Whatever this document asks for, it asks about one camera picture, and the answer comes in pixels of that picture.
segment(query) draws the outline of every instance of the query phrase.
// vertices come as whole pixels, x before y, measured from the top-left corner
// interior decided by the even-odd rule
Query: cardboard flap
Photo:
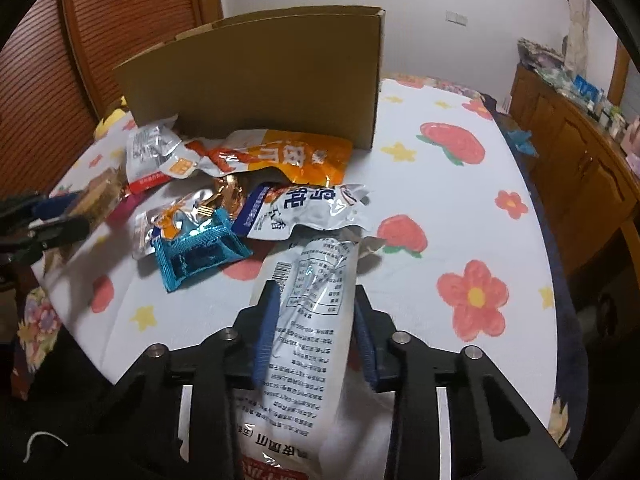
[[[178,114],[192,136],[243,128],[372,145],[383,11],[298,7],[200,27],[114,69],[138,124]]]

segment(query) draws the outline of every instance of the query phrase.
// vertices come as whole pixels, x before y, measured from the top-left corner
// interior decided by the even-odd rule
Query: tablecloth
[[[114,124],[56,190],[81,189],[118,165],[135,127],[130,115]],[[206,181],[171,182],[139,210]],[[526,184],[482,102],[384,80],[373,148],[354,151],[345,182],[371,189],[366,213],[386,240],[358,276],[374,307],[436,348],[482,347],[547,425],[557,355],[552,277]],[[132,221],[116,230],[101,225],[65,267],[44,276],[42,263],[34,266],[69,331],[114,382],[152,343],[190,346],[231,325],[270,250],[253,243],[251,259],[167,294],[153,257],[130,257],[131,235]],[[382,478],[391,409],[389,396],[371,393],[348,369],[321,453],[327,478]],[[447,467],[444,452],[444,478]]]

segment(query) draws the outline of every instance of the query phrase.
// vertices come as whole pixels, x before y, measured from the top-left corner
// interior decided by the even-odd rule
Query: blue snack wrapper
[[[244,260],[253,254],[231,232],[228,213],[222,208],[216,209],[211,218],[199,226],[183,224],[182,234],[174,240],[156,238],[153,246],[162,282],[168,292],[176,290],[189,276]]]

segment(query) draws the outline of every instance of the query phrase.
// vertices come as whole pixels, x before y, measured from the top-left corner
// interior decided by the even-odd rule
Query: metal screw
[[[469,359],[479,359],[482,357],[482,350],[477,346],[471,345],[465,348],[465,355]]]
[[[238,332],[230,326],[220,331],[220,339],[222,339],[222,341],[233,341],[236,337],[238,337]]]
[[[147,355],[147,357],[151,357],[152,359],[155,359],[157,357],[160,357],[162,354],[164,354],[164,345],[160,344],[160,343],[153,343],[149,348],[147,348],[145,350],[145,354]]]
[[[393,339],[399,345],[404,345],[411,341],[411,336],[403,330],[398,330],[397,332],[393,333],[391,339]]]

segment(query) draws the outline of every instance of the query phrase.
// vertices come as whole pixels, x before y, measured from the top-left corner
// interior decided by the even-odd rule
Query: floral tablecloth
[[[354,151],[345,182],[366,184],[367,214],[386,240],[361,269],[375,308],[428,344],[483,348],[546,426],[554,405],[556,315],[545,243],[522,175],[482,101],[411,80],[384,80],[371,152]],[[91,146],[57,191],[84,187],[124,156],[127,114]],[[171,182],[139,210],[206,183]],[[199,343],[233,323],[271,245],[167,294],[153,257],[130,256],[132,220],[102,225],[61,269],[34,272],[68,330],[115,382],[152,343]],[[38,319],[47,323],[48,306]],[[371,393],[351,360],[338,417],[321,453],[326,478],[382,478],[392,399]],[[446,402],[446,396],[440,395]],[[442,419],[443,478],[449,470]]]

